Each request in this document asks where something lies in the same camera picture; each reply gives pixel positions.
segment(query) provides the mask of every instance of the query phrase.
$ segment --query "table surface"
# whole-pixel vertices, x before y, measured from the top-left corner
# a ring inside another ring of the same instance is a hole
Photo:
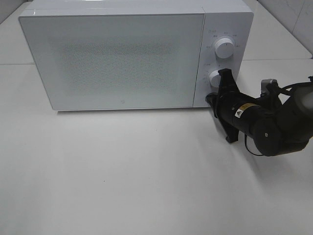
[[[12,35],[0,44],[1,235],[312,235],[312,140],[255,157],[208,109],[55,112]],[[300,54],[243,61],[239,88],[307,81],[313,60]]]

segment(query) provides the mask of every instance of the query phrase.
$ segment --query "microwave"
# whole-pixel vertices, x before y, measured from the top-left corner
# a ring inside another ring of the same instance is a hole
[[[19,17],[57,111],[208,107],[252,19],[241,0],[34,0]]]

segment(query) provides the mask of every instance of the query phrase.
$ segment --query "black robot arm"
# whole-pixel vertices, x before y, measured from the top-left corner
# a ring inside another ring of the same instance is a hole
[[[263,80],[261,97],[253,98],[239,91],[230,69],[219,74],[219,90],[210,93],[206,101],[229,143],[237,141],[242,131],[265,156],[300,151],[308,144],[313,136],[313,77],[310,82],[284,88],[274,79]],[[282,104],[279,94],[290,97]]]

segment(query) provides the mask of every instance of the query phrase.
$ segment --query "white wall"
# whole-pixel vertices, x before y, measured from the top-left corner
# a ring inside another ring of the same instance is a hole
[[[258,0],[313,53],[313,0]]]
[[[26,0],[0,0],[0,23]]]

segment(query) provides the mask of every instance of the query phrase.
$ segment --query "microwave control panel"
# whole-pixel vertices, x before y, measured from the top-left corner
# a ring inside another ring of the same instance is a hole
[[[218,70],[232,69],[237,79],[252,19],[252,12],[205,14],[193,107],[208,107],[205,97],[218,90]]]

